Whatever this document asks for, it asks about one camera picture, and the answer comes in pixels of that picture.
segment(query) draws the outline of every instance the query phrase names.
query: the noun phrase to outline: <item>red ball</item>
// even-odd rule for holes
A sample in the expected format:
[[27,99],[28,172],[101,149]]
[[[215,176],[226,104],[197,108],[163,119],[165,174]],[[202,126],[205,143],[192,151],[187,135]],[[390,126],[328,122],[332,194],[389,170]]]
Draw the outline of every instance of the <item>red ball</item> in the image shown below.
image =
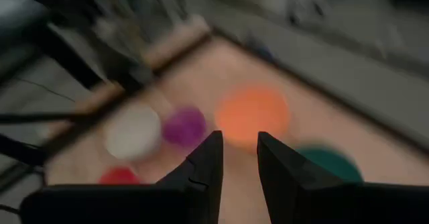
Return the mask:
[[140,180],[132,170],[127,167],[114,167],[104,173],[100,184],[140,184]]

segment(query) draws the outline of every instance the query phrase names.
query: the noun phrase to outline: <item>floor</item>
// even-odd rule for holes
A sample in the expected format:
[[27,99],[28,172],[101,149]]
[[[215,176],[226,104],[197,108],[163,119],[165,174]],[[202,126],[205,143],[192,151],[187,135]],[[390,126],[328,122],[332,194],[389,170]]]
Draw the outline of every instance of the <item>floor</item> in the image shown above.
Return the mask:
[[[169,7],[174,6],[172,0],[165,1]],[[429,143],[429,133],[426,131],[429,124],[429,82],[425,77],[390,65],[389,60],[382,61],[341,44],[333,44],[320,34],[290,27],[284,20],[288,0],[186,1],[190,12],[203,15],[211,24],[242,40],[250,35],[258,38],[290,68],[421,142]],[[404,17],[411,13],[404,12],[404,17],[397,16],[397,13],[393,17],[382,0],[338,0],[326,11],[329,17],[322,23],[326,31],[334,29],[360,44],[371,44],[386,49],[386,52],[400,51],[416,58],[418,64],[425,64],[429,59],[425,51],[429,42],[418,37],[429,30],[426,16],[412,13],[411,20],[407,21]],[[321,25],[319,21],[311,21],[311,24]],[[392,36],[394,31],[399,32],[400,36]],[[95,65],[94,54],[78,35],[72,32],[63,34],[91,65]],[[7,87],[4,93],[7,97],[0,102],[2,112],[68,111],[75,101],[89,96],[90,92],[55,62],[46,58],[41,61],[39,67],[22,74],[19,80]],[[31,144],[39,143],[47,130],[45,124],[0,127],[1,133]],[[1,156],[0,170],[10,162]],[[29,176],[1,196],[0,203],[17,207],[20,200],[39,185],[38,178]],[[19,223],[15,217],[2,212],[0,220]]]

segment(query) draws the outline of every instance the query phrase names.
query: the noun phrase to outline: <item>purple ball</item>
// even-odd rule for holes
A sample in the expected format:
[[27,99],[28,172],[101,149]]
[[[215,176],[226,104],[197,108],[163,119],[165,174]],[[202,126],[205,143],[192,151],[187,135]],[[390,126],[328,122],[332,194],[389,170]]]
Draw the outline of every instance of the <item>purple ball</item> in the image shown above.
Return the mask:
[[181,146],[198,145],[206,132],[206,120],[196,107],[184,107],[175,112],[164,123],[162,135]]

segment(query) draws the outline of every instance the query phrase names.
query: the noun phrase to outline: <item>green ball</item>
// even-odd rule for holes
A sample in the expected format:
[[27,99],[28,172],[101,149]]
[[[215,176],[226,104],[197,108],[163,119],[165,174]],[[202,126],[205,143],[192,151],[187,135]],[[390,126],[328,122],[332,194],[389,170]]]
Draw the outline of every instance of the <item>green ball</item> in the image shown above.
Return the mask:
[[296,151],[344,181],[363,182],[358,167],[338,150],[319,144],[298,148]]

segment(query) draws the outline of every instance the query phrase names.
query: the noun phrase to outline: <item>white ball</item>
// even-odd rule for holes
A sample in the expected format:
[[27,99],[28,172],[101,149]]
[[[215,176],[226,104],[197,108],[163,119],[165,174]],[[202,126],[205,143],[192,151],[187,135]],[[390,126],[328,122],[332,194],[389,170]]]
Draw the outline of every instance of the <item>white ball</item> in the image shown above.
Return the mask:
[[120,160],[152,154],[160,144],[161,121],[148,106],[130,105],[107,128],[105,147]]

